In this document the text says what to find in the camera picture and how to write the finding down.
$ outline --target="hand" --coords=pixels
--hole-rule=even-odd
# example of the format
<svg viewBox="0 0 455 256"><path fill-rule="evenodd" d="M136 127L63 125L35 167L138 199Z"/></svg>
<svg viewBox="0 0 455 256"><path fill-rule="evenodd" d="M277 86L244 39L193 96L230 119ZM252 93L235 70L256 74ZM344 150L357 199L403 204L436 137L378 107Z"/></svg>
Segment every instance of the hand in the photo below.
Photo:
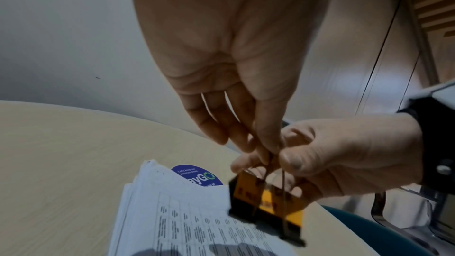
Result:
<svg viewBox="0 0 455 256"><path fill-rule="evenodd" d="M252 134L277 153L328 0L133 1L154 60L200 129L245 152Z"/></svg>
<svg viewBox="0 0 455 256"><path fill-rule="evenodd" d="M407 113L300 121L285 127L282 137L285 148L272 169L285 170L285 189L306 205L324 197L382 192L423 177L422 132ZM251 167L264 177L257 152L240 156L231 170ZM281 177L273 182L281 187Z"/></svg>

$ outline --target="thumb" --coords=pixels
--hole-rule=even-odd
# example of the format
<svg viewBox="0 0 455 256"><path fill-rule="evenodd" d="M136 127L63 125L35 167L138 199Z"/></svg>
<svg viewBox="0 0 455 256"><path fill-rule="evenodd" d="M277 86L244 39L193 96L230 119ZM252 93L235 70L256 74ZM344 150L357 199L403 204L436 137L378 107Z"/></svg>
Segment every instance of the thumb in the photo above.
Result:
<svg viewBox="0 0 455 256"><path fill-rule="evenodd" d="M255 130L262 145L273 154L281 147L282 119L287 101L258 101L255 111Z"/></svg>
<svg viewBox="0 0 455 256"><path fill-rule="evenodd" d="M315 139L310 144L288 147L280 151L279 162L284 171L308 177L334 166L342 160L346 149L339 141Z"/></svg>

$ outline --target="wooden tabletop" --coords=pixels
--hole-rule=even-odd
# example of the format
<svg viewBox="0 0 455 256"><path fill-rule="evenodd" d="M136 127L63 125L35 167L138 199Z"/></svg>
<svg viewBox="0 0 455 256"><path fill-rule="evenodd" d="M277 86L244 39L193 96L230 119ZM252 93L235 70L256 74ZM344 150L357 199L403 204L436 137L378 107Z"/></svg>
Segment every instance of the wooden tabletop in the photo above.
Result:
<svg viewBox="0 0 455 256"><path fill-rule="evenodd" d="M143 161L197 165L227 183L237 156L148 120L0 101L0 255L105 255L123 185ZM318 204L304 229L299 255L376 255Z"/></svg>

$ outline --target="table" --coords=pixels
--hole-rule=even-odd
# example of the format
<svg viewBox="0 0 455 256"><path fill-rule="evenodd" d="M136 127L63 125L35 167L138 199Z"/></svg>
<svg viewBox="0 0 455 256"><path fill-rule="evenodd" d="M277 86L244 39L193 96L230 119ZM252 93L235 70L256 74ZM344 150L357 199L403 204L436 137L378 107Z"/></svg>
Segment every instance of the table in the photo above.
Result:
<svg viewBox="0 0 455 256"><path fill-rule="evenodd" d="M105 255L123 185L143 161L197 165L227 183L237 156L148 120L0 101L0 255ZM376 255L316 203L305 238L299 255Z"/></svg>

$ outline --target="black sleeve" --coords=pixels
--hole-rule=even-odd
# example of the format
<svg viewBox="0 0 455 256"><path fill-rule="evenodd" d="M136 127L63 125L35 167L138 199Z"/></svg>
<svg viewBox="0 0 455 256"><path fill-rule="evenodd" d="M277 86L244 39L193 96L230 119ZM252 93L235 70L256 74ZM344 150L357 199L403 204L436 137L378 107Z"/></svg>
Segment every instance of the black sleeve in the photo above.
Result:
<svg viewBox="0 0 455 256"><path fill-rule="evenodd" d="M455 194L455 110L432 97L413 100L398 112L417 120L423 136L423 186Z"/></svg>

